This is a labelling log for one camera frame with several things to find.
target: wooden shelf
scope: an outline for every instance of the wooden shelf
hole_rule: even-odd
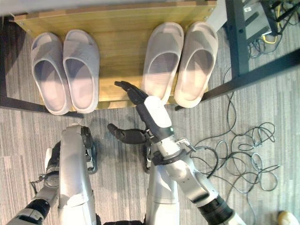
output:
[[[15,21],[33,38],[52,32],[63,41],[69,30],[88,32],[100,49],[98,109],[122,108],[132,104],[114,81],[141,86],[147,43],[154,28],[172,21],[186,31],[195,21],[205,21],[215,6],[216,1],[100,6],[19,15]],[[170,103],[174,103],[174,87],[175,81]]]

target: slipper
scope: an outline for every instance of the slipper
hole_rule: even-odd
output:
[[[79,113],[94,111],[99,100],[100,66],[95,40],[83,30],[70,30],[64,42],[63,65],[74,108]]]
[[[180,61],[184,33],[174,22],[165,22],[154,29],[147,46],[142,90],[159,97],[165,104]]]
[[[52,33],[40,34],[32,43],[30,57],[33,78],[47,110],[54,115],[66,114],[71,98],[59,38]]]
[[[218,36],[204,22],[188,30],[182,51],[174,98],[185,108],[199,104],[207,88],[218,52]]]

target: electrical cord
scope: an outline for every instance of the electrical cord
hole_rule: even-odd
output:
[[[223,76],[223,83],[225,83],[225,77],[228,74],[230,69],[231,68],[228,68],[226,70],[226,72]],[[255,210],[249,199],[249,193],[253,190],[253,188],[256,185],[259,185],[261,190],[263,190],[263,191],[273,191],[278,185],[278,177],[276,176],[276,174],[273,173],[273,171],[278,169],[280,167],[280,165],[272,165],[272,166],[265,167],[263,164],[262,157],[258,153],[252,152],[252,150],[261,147],[262,144],[268,140],[270,140],[271,142],[275,142],[274,133],[275,133],[276,127],[271,122],[264,122],[264,123],[260,124],[259,126],[250,128],[249,130],[247,130],[244,133],[241,133],[241,134],[236,133],[233,130],[235,127],[236,121],[237,121],[236,109],[232,102],[233,95],[234,95],[234,92],[231,95],[226,95],[228,98],[228,106],[227,106],[227,112],[226,112],[227,113],[226,123],[228,125],[228,130],[219,135],[201,139],[195,145],[195,149],[197,152],[202,151],[202,153],[203,153],[203,150],[209,150],[209,151],[213,152],[213,154],[215,156],[214,165],[208,163],[202,157],[197,156],[196,153],[194,153],[193,151],[190,151],[188,154],[190,154],[191,158],[198,159],[198,160],[204,162],[209,167],[209,169],[210,169],[209,171],[202,172],[203,174],[207,175],[207,178],[210,178],[210,177],[219,178],[219,179],[225,181],[228,185],[230,185],[229,192],[227,193],[227,196],[226,196],[226,201],[228,201],[232,190],[236,190],[238,193],[240,193],[242,195],[246,195],[247,204],[249,205],[249,208],[253,214],[253,224],[256,224],[256,221],[257,221],[256,213],[255,213]],[[232,113],[233,113],[233,121],[231,123],[229,120],[230,109],[232,109]],[[198,146],[200,143],[202,143],[208,139],[221,137],[228,133],[231,133],[234,135],[234,137],[230,141],[230,144],[228,144],[228,142],[225,140],[221,140],[216,144],[215,147],[205,146],[205,145]],[[238,137],[246,138],[247,142],[245,141],[242,143],[236,143]],[[222,150],[225,153],[224,157],[220,157],[218,154],[218,150],[220,149],[221,146],[223,146],[225,148],[225,151],[224,151],[224,149]],[[236,171],[232,171],[229,169],[229,167],[228,167],[229,162],[233,163],[233,167]],[[217,171],[221,170],[222,168],[225,168],[226,171],[232,177],[236,177],[232,183],[230,181],[228,181],[228,178],[225,179],[225,178],[215,175],[215,173]],[[263,185],[263,175],[264,174],[268,174],[269,176],[273,177],[274,183],[273,183],[272,187],[270,187],[270,188],[264,187],[264,185]],[[241,179],[245,182],[245,184],[248,184],[250,186],[246,190],[241,190],[238,187],[236,187],[236,183]]]
[[[270,5],[273,5],[275,3],[275,1],[269,1],[269,4]],[[277,9],[274,10],[274,14],[275,14],[275,18],[279,18],[280,17],[280,12],[286,12],[287,9],[284,7],[284,2],[281,2]],[[299,10],[296,10],[293,15],[296,15],[296,17],[298,18],[298,21],[295,22],[295,23],[291,23],[291,18],[292,18],[292,15],[288,18],[288,19],[283,19],[286,23],[288,23],[289,25],[291,26],[295,26],[297,25],[298,23],[300,23],[299,19],[300,19],[300,13],[299,13]],[[279,30],[279,28],[282,28],[281,26],[281,23],[278,22],[277,23],[277,29]],[[264,55],[264,54],[271,54],[273,53],[274,51],[277,50],[281,40],[282,40],[282,32],[283,30],[280,31],[281,35],[280,37],[278,38],[279,35],[276,35],[275,36],[275,39],[273,42],[267,40],[266,36],[265,35],[262,35],[261,38],[255,40],[254,42],[251,42],[250,44],[248,44],[248,59],[255,59],[257,57],[260,57],[261,55]],[[267,47],[266,45],[275,45],[275,47],[270,50],[270,51],[267,51]]]
[[[280,15],[280,8],[281,8],[281,5],[277,6],[277,18],[278,18],[279,15]],[[280,22],[277,22],[277,29],[278,29],[278,30],[279,30],[279,27],[280,27]],[[271,45],[272,45],[272,44],[276,44],[276,42],[277,42],[277,36],[275,36],[275,39],[274,39],[273,42],[268,41],[265,35],[262,36],[262,39],[263,39],[263,41],[264,41],[265,43],[271,44]]]

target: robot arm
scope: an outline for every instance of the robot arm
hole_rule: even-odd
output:
[[[136,104],[142,121],[146,124],[143,134],[157,149],[152,153],[154,165],[165,166],[168,175],[177,182],[209,225],[245,225],[238,214],[220,197],[206,176],[196,170],[186,151],[180,148],[180,143],[185,143],[187,147],[193,149],[186,139],[179,141],[175,139],[171,119],[160,99],[148,96],[128,82],[115,82],[115,85],[122,87],[128,93],[130,100]],[[114,132],[111,133],[116,136],[119,129],[114,127]],[[118,139],[126,143],[126,136]]]
[[[37,192],[31,202],[9,221],[7,225],[41,225],[48,215],[50,208],[57,201],[59,187],[59,147],[52,150],[49,160],[43,188]]]
[[[99,225],[88,174],[97,170],[96,150],[90,130],[67,127],[46,163],[43,188],[7,225],[41,225],[59,196],[60,224]]]

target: black metal frame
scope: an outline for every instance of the black metal frame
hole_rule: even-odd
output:
[[[248,42],[246,39],[246,26],[251,21],[245,21],[243,7],[249,1],[246,0],[226,0],[227,10],[227,27],[228,38],[230,44],[230,57],[232,68],[232,80],[220,85],[204,94],[201,102],[224,95],[226,93],[244,88],[248,85],[262,81],[274,75],[282,74],[288,69],[300,66],[300,49],[291,52],[279,59],[276,59],[264,66],[249,71],[248,65]],[[3,29],[0,31],[0,108],[8,108],[15,110],[24,110],[38,113],[49,113],[44,105],[22,101],[7,97],[6,80],[5,80],[5,38]],[[82,114],[76,112],[68,112],[66,116],[83,117]]]
[[[249,71],[249,40],[246,39],[247,23],[245,22],[243,14],[243,7],[248,1],[245,1],[244,3],[242,3],[241,0],[225,1],[227,10],[227,34],[230,45],[232,80],[204,93],[201,102],[219,97],[241,88],[245,88],[256,82],[263,81],[266,78],[283,74],[283,72],[286,72],[289,69],[300,67],[300,49],[297,49],[294,52]],[[183,107],[175,107],[176,111],[180,109],[183,109]]]
[[[6,71],[5,71],[5,60],[4,60],[5,52],[6,52],[5,43],[7,43],[7,39],[5,36],[4,22],[6,21],[3,21],[3,18],[0,18],[0,108],[50,114],[50,112],[46,109],[44,105],[8,97],[7,88],[6,88],[6,78],[5,78]],[[83,118],[83,115],[77,112],[68,112],[64,114],[64,116]]]

